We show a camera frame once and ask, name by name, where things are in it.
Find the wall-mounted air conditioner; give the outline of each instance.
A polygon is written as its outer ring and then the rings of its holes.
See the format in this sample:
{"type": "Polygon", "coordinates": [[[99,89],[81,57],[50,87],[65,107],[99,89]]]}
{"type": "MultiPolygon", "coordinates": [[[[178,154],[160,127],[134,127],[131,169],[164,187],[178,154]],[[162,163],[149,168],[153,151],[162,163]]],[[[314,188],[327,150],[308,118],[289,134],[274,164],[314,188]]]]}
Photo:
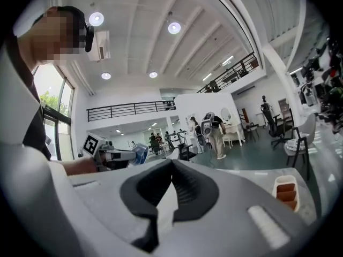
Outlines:
{"type": "Polygon", "coordinates": [[[95,32],[92,50],[88,52],[91,61],[100,61],[111,58],[109,52],[109,31],[95,32]]]}

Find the white ceiling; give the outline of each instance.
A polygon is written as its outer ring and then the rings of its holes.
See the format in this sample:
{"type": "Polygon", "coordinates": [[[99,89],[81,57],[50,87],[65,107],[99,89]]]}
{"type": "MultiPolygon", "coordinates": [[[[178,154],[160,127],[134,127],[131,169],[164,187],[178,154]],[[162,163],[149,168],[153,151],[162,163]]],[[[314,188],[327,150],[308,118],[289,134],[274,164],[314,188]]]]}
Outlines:
{"type": "MultiPolygon", "coordinates": [[[[96,11],[105,17],[96,30],[109,31],[111,58],[91,62],[83,54],[78,59],[94,91],[118,85],[200,89],[249,53],[247,39],[242,37],[232,15],[228,12],[228,21],[223,20],[208,3],[220,3],[218,0],[63,1],[81,9],[86,20],[96,11]],[[168,32],[173,21],[182,27],[176,35],[168,32]],[[231,65],[222,67],[221,63],[231,55],[234,55],[231,65]],[[104,71],[112,75],[110,80],[100,78],[104,71]],[[149,78],[152,71],[159,76],[149,78]],[[203,82],[209,73],[211,78],[203,82]]],[[[300,1],[256,0],[256,3],[268,41],[287,64],[299,24],[300,1]]],[[[303,37],[290,71],[313,54],[314,47],[324,39],[322,28],[322,18],[307,3],[303,37]]],[[[269,63],[266,69],[267,73],[273,72],[269,63]]]]}
{"type": "Polygon", "coordinates": [[[170,80],[179,80],[180,88],[189,88],[184,83],[189,80],[200,88],[202,79],[229,56],[234,55],[236,61],[247,55],[234,37],[236,34],[200,6],[200,1],[65,0],[65,3],[81,9],[86,20],[95,11],[105,17],[96,30],[109,30],[111,58],[99,63],[91,62],[87,55],[79,59],[81,70],[94,90],[113,86],[123,77],[132,83],[141,77],[149,80],[152,71],[159,74],[155,80],[160,79],[160,87],[176,87],[170,85],[170,80]],[[176,35],[168,32],[173,21],[182,27],[176,35]],[[103,81],[100,79],[103,71],[113,77],[103,81]]]}
{"type": "MultiPolygon", "coordinates": [[[[171,116],[170,117],[171,122],[175,123],[178,121],[178,116],[171,116]]],[[[168,126],[167,121],[165,118],[159,118],[159,119],[152,119],[147,121],[141,121],[141,122],[135,122],[130,124],[123,124],[123,125],[116,125],[116,126],[108,126],[104,128],[99,128],[97,130],[91,130],[90,132],[93,132],[99,136],[102,137],[115,137],[115,136],[121,136],[120,133],[116,132],[116,130],[120,130],[121,133],[124,135],[140,132],[140,131],[147,131],[150,127],[152,129],[158,129],[160,127],[166,127],[168,126]]]]}

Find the plastic container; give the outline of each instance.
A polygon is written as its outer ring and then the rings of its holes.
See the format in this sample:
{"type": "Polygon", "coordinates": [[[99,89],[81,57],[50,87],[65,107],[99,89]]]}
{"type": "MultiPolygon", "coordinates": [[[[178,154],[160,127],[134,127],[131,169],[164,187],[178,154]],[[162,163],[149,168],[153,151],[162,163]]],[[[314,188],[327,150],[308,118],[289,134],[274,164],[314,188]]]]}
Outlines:
{"type": "Polygon", "coordinates": [[[300,206],[299,190],[296,179],[292,175],[284,175],[275,179],[272,195],[297,212],[300,206]]]}

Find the floor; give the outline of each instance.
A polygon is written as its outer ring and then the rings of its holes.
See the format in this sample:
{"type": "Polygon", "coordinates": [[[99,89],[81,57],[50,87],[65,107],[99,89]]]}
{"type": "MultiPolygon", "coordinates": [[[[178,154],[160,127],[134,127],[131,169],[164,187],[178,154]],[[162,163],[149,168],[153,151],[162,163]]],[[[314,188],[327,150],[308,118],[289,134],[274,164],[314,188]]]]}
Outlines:
{"type": "MultiPolygon", "coordinates": [[[[226,144],[226,158],[217,160],[214,152],[197,154],[192,162],[228,170],[270,170],[291,167],[292,160],[286,165],[287,155],[283,145],[279,144],[275,150],[270,142],[272,139],[268,130],[262,127],[257,129],[259,137],[254,132],[256,142],[250,137],[241,147],[238,141],[233,142],[230,149],[226,144]]],[[[150,156],[147,162],[164,158],[170,153],[150,156]]],[[[333,135],[326,126],[317,124],[314,143],[309,146],[310,179],[307,186],[313,197],[317,216],[327,214],[334,203],[343,180],[343,137],[333,135]]],[[[297,159],[295,169],[306,180],[306,166],[301,157],[297,159]]]]}
{"type": "MultiPolygon", "coordinates": [[[[198,154],[191,160],[194,163],[206,165],[217,169],[229,170],[270,170],[286,168],[287,155],[283,149],[283,145],[279,144],[275,150],[271,147],[270,142],[274,140],[268,134],[268,130],[262,127],[257,129],[259,138],[254,132],[253,139],[248,137],[248,140],[241,147],[238,141],[233,142],[234,146],[230,149],[229,145],[225,146],[226,158],[217,160],[213,152],[205,152],[198,154]]],[[[303,166],[302,159],[298,159],[295,168],[298,170],[303,179],[306,179],[306,166],[303,166]]],[[[320,194],[316,181],[316,177],[312,168],[310,168],[311,178],[307,182],[307,186],[311,192],[315,202],[316,213],[319,217],[322,214],[320,202],[320,194]]]]}

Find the man's hand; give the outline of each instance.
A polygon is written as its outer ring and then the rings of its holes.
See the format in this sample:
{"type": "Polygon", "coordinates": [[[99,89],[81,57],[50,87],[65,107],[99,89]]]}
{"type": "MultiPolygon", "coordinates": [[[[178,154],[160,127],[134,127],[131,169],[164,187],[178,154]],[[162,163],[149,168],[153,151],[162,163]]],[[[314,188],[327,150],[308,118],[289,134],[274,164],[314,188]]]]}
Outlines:
{"type": "Polygon", "coordinates": [[[97,172],[93,158],[80,158],[70,162],[60,162],[60,164],[68,176],[97,172]]]}

